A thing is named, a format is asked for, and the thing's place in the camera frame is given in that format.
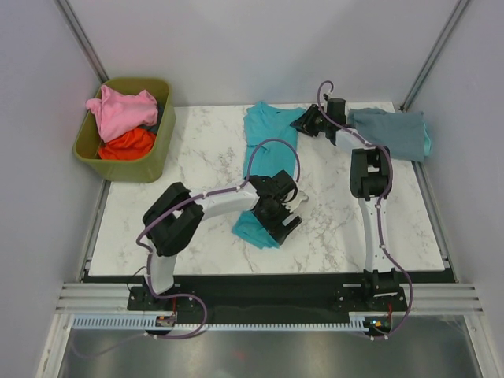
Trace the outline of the turquoise t shirt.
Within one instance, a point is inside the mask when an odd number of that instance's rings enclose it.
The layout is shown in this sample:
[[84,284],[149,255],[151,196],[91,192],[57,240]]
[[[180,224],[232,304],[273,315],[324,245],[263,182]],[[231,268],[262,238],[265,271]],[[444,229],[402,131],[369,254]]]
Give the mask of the turquoise t shirt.
[[[301,107],[276,108],[264,102],[246,110],[243,118],[246,138],[244,176],[273,177],[281,170],[290,176],[295,174],[296,158],[292,150],[297,148],[298,133],[290,123],[305,111]],[[232,233],[259,249],[280,246],[250,211],[240,214]]]

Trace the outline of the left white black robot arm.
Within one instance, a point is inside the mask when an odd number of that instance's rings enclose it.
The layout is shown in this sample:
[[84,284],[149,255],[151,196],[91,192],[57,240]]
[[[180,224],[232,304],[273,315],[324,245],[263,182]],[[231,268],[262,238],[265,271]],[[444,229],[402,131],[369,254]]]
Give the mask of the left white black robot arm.
[[250,212],[278,245],[302,223],[296,213],[308,195],[284,170],[273,177],[248,176],[235,186],[193,193],[181,182],[168,187],[143,215],[136,242],[147,250],[145,299],[155,309],[172,303],[177,255],[190,244],[199,225],[228,213]]

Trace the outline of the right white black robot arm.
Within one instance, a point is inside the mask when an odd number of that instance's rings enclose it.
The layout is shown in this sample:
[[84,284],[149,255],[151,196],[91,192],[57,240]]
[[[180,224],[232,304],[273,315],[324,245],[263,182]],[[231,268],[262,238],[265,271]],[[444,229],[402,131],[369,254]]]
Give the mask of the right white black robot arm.
[[387,198],[393,178],[390,155],[345,125],[345,108],[344,99],[328,98],[324,106],[312,104],[291,126],[310,137],[323,133],[350,155],[350,192],[358,200],[365,235],[361,285],[345,289],[350,302],[368,311],[403,311],[408,309],[400,284],[403,270],[387,247]]

